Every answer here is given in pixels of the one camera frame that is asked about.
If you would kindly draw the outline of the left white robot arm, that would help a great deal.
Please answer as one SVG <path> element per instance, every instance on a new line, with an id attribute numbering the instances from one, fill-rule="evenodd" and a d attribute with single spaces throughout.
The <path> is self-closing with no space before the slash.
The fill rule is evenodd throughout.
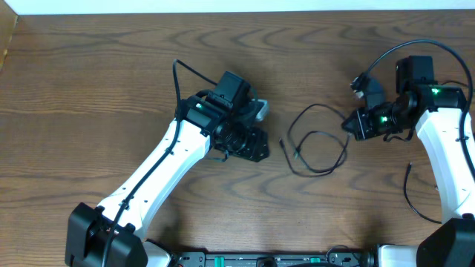
<path id="1" fill-rule="evenodd" d="M 164 137 L 114 193 L 92 208 L 81 202 L 68 218 L 67 266 L 172 266 L 174 257 L 146 239 L 161 205 L 211 149 L 259 162 L 268 135 L 256 126 L 269 104 L 244 79 L 225 72 L 211 90 L 178 102 Z"/>

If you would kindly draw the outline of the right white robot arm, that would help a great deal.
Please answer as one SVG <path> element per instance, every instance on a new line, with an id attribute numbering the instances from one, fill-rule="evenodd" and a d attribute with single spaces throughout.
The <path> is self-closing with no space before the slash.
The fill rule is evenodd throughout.
<path id="1" fill-rule="evenodd" d="M 378 245 L 364 255 L 363 266 L 473 266 L 474 178 L 466 152 L 474 151 L 471 118 L 462 89 L 441 85 L 429 56 L 408 56 L 396 63 L 395 102 L 363 72 L 351 84 L 365 106 L 353 111 L 342 128 L 356 140 L 398 139 L 408 130 L 427 152 L 441 200 L 440 227 L 419 245 Z"/>

